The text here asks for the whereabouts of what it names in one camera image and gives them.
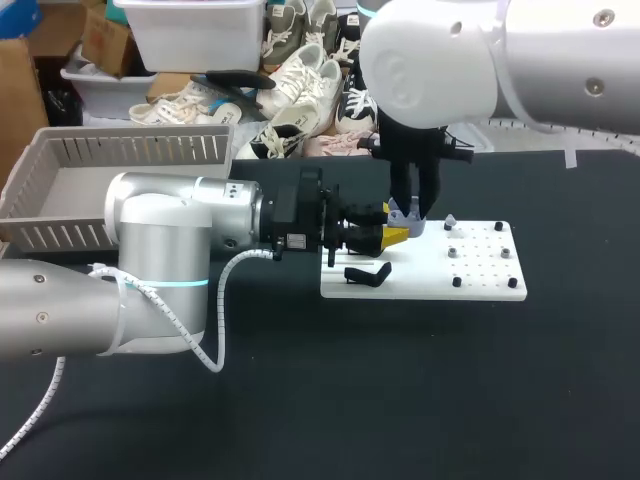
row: white cable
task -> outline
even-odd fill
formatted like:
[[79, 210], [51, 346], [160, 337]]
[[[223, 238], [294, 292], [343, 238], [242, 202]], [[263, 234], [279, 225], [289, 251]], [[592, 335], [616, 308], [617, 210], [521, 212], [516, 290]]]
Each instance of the white cable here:
[[40, 400], [40, 404], [36, 407], [25, 424], [22, 425], [22, 427], [20, 427], [20, 430], [18, 430], [18, 432], [13, 437], [11, 437], [11, 440], [9, 440], [7, 444], [2, 447], [2, 450], [0, 450], [0, 462], [2, 462], [2, 460], [5, 459], [9, 452], [13, 450], [13, 448], [20, 442], [20, 440], [22, 440], [23, 437], [27, 433], [29, 433], [29, 430], [33, 428], [35, 423], [49, 406], [49, 403], [51, 403], [51, 399], [55, 395], [56, 390], [58, 390], [58, 385], [60, 384], [60, 379], [62, 378], [62, 372], [64, 371], [65, 362], [65, 357], [57, 358], [56, 368], [53, 371], [53, 378], [51, 379], [49, 388], [47, 388], [47, 392], [44, 394], [44, 397], [42, 397], [42, 400]]
[[[505, 130], [530, 130], [529, 127], [518, 120], [492, 118], [484, 120], [481, 125], [486, 125], [494, 128], [502, 128]], [[564, 127], [561, 125], [548, 125], [549, 130], [558, 133], [575, 133], [584, 137], [595, 138], [611, 146], [629, 152], [633, 155], [640, 157], [640, 142], [635, 141], [625, 135], [618, 135], [615, 133], [595, 132], [593, 130], [585, 130], [583, 128]]]
[[[116, 279], [123, 278], [125, 281], [131, 283], [134, 287], [136, 287], [140, 293], [142, 293], [145, 297], [147, 297], [154, 305], [156, 305], [162, 313], [171, 321], [174, 327], [180, 332], [180, 335], [187, 342], [191, 350], [197, 355], [200, 361], [212, 372], [218, 373], [224, 367], [224, 357], [225, 357], [225, 328], [224, 328], [224, 292], [227, 286], [227, 280], [229, 279], [229, 275], [231, 274], [231, 270], [240, 263], [242, 260], [246, 260], [247, 258], [264, 258], [266, 260], [273, 260], [273, 252], [269, 250], [247, 250], [246, 252], [242, 252], [235, 257], [233, 257], [229, 263], [224, 267], [222, 273], [220, 274], [220, 281], [218, 283], [218, 296], [216, 300], [217, 311], [218, 311], [218, 363], [214, 363], [204, 350], [200, 348], [200, 345], [193, 339], [189, 331], [185, 328], [182, 322], [176, 317], [176, 315], [171, 311], [168, 305], [162, 300], [158, 294], [156, 294], [155, 290], [151, 287], [147, 287], [142, 283], [142, 281], [133, 275], [118, 270], [114, 267], [102, 267], [95, 269], [90, 275], [92, 277], [106, 277], [112, 276]], [[44, 397], [40, 401], [38, 407], [31, 414], [29, 419], [25, 422], [25, 424], [20, 427], [20, 430], [11, 437], [11, 440], [7, 442], [7, 444], [2, 447], [0, 450], [0, 462], [4, 460], [4, 458], [9, 454], [11, 450], [24, 438], [24, 436], [29, 433], [29, 430], [33, 428], [38, 419], [42, 416], [46, 408], [51, 403], [51, 399], [55, 395], [58, 390], [58, 385], [60, 384], [60, 379], [62, 378], [62, 372], [64, 371], [64, 364], [66, 362], [65, 357], [58, 357], [56, 360], [56, 367], [53, 371], [53, 378], [51, 379], [51, 383], [49, 384], [49, 388], [47, 392], [44, 394]]]

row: yellow object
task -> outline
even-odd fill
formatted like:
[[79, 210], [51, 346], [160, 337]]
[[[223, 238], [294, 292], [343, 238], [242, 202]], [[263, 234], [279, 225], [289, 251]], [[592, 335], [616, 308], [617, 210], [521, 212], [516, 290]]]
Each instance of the yellow object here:
[[383, 227], [381, 248], [387, 248], [391, 245], [397, 245], [409, 238], [408, 228]]

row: black table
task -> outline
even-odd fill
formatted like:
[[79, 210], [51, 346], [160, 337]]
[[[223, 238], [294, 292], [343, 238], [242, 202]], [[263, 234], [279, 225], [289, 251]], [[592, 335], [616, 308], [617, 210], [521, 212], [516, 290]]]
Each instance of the black table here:
[[[578, 159], [444, 167], [434, 218], [510, 221], [525, 302], [325, 300], [316, 256], [243, 262], [222, 374], [189, 352], [71, 359], [0, 478], [638, 479], [640, 160]], [[273, 191], [300, 164], [238, 162], [233, 175]], [[387, 192], [382, 162], [317, 164], [351, 200]], [[215, 335], [204, 347], [215, 354]], [[0, 364], [0, 443], [52, 369]]]

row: bolt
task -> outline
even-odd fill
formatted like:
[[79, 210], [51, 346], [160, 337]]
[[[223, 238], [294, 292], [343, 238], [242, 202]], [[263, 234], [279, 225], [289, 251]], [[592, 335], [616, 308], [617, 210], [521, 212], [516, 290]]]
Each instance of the bolt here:
[[599, 97], [604, 92], [604, 82], [599, 78], [589, 78], [586, 87], [589, 95], [594, 97]]
[[593, 24], [596, 27], [605, 28], [613, 23], [616, 18], [616, 14], [613, 10], [605, 8], [604, 10], [600, 10], [593, 17]]

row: white board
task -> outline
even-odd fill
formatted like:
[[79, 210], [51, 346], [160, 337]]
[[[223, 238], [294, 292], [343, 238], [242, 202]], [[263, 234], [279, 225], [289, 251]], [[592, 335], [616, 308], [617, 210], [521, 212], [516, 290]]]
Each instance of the white board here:
[[[323, 251], [320, 291], [325, 298], [378, 298], [391, 300], [481, 300], [522, 301], [527, 287], [520, 267], [511, 226], [503, 222], [502, 231], [495, 221], [459, 221], [451, 231], [444, 221], [427, 221], [418, 238], [387, 248], [377, 259], [336, 252], [336, 265], [327, 266], [328, 252]], [[449, 249], [456, 257], [449, 257]], [[510, 251], [502, 258], [502, 249]], [[392, 272], [378, 288], [347, 283], [345, 267], [375, 273], [386, 262]], [[460, 287], [453, 286], [460, 277]], [[517, 286], [508, 286], [516, 278]]]

